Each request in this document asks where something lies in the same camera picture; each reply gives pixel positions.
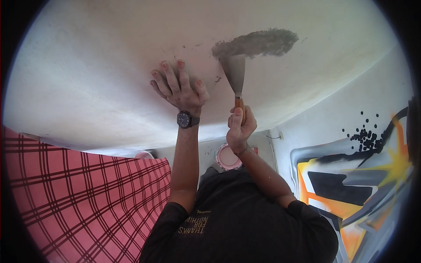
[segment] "black t-shirt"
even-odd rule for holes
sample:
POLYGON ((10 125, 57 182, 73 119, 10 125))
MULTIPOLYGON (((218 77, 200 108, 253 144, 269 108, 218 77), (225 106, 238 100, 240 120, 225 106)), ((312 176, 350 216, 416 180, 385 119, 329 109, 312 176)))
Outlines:
POLYGON ((143 262, 326 262, 338 251, 329 222, 301 201, 270 201, 247 172, 206 179, 189 215, 167 203, 140 256, 143 262))

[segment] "man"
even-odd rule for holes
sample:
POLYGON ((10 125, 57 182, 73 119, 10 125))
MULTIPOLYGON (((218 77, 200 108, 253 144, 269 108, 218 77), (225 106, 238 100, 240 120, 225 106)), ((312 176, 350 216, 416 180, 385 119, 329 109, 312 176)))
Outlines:
POLYGON ((206 172, 199 189, 198 123, 209 99, 202 80, 190 86, 183 60, 152 70, 155 91, 180 110, 168 203, 146 240, 143 262, 326 262, 338 251, 329 222, 298 201, 247 139, 257 128, 250 107, 231 110, 226 141, 245 168, 206 172), (242 115, 246 122, 241 126, 242 115))

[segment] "pink checkered fabric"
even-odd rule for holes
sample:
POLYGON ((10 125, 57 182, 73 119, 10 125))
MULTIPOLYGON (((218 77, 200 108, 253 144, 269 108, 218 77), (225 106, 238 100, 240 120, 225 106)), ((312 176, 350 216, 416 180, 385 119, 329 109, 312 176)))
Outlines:
POLYGON ((5 130, 20 214, 50 262, 136 262, 166 204, 166 159, 59 148, 5 130))

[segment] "graffiti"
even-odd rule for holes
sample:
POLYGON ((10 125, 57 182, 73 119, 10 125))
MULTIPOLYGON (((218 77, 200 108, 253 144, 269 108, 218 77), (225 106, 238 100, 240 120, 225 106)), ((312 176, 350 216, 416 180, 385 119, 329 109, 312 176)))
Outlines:
POLYGON ((407 111, 394 115, 379 138, 367 131, 366 119, 351 137, 291 151, 299 199, 325 216, 338 236, 334 262, 371 263, 393 234, 413 168, 402 127, 407 111))

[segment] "paint bucket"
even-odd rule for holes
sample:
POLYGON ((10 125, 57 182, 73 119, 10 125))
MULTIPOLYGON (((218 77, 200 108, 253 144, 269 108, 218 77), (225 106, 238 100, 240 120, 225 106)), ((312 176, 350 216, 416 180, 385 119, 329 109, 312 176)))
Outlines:
POLYGON ((148 151, 140 151, 135 156, 136 159, 155 159, 155 157, 148 151))
POLYGON ((238 169, 242 165, 241 160, 232 152, 227 143, 222 144, 215 155, 216 163, 226 171, 238 169))

